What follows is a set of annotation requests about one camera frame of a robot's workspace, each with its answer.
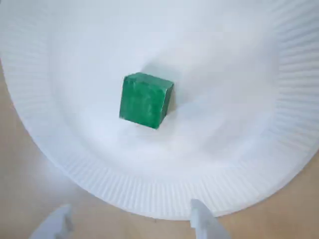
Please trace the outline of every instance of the plate center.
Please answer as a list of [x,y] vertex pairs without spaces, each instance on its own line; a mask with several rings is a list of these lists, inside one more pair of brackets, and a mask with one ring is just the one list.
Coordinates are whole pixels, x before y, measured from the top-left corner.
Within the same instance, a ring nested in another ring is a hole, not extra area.
[[[56,100],[93,152],[152,178],[217,172],[267,128],[276,41],[264,5],[246,0],[67,1],[50,43]],[[119,119],[125,75],[175,83],[158,130]]]

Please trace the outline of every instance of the cube side face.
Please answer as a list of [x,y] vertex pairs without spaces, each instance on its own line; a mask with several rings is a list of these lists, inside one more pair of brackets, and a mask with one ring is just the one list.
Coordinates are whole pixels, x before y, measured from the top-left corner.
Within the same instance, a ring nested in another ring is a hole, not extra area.
[[167,115],[167,110],[168,110],[170,96],[171,96],[172,91],[173,91],[173,86],[168,88],[168,90],[166,92],[165,100],[164,100],[164,104],[163,104],[163,110],[162,110],[162,113],[161,113],[161,122],[163,121],[163,119]]
[[160,87],[127,76],[123,82],[120,118],[158,128],[164,100],[165,91]]

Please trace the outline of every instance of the white paper plate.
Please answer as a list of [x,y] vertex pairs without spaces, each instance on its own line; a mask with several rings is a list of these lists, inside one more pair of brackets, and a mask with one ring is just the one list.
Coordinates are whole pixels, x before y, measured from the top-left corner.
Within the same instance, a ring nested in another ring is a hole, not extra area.
[[[3,0],[14,105],[79,186],[136,214],[216,216],[285,186],[319,147],[317,0]],[[175,82],[159,130],[118,117],[122,79]]]

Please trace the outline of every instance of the green cube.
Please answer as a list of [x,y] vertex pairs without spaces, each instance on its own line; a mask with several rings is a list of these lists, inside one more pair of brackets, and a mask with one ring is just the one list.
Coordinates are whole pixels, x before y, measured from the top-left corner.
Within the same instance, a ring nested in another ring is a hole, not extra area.
[[144,73],[124,78],[120,118],[158,128],[167,114],[174,83]]

